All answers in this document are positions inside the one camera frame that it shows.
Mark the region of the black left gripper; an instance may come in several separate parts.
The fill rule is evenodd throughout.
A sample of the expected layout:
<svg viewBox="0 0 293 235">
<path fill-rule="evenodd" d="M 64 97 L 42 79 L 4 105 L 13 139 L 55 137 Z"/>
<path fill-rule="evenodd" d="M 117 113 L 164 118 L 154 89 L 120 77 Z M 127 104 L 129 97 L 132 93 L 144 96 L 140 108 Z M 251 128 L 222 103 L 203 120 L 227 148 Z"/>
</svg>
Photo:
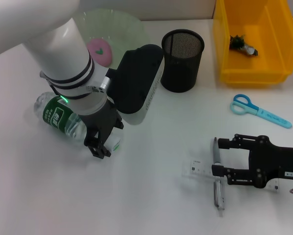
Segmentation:
<svg viewBox="0 0 293 235">
<path fill-rule="evenodd" d="M 80 118 L 87 128 L 84 145 L 96 158 L 110 157 L 111 152 L 104 146 L 104 142 L 108 139 L 114 127 L 124 128 L 115 104 L 107 100 L 97 112 L 90 115 L 80 115 Z"/>
</svg>

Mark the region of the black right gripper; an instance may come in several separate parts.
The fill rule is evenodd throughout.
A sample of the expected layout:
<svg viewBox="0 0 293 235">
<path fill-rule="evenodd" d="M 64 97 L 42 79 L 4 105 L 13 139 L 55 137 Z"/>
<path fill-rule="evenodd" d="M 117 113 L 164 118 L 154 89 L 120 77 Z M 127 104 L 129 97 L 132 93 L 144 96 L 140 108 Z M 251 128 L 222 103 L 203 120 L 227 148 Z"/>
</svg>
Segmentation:
<svg viewBox="0 0 293 235">
<path fill-rule="evenodd" d="M 212 174 L 226 177 L 229 185 L 255 186 L 265 188 L 272 179 L 293 180 L 293 148 L 272 144 L 267 136 L 235 134 L 232 140 L 218 139 L 219 149 L 250 150 L 247 169 L 227 168 L 212 165 Z"/>
</svg>

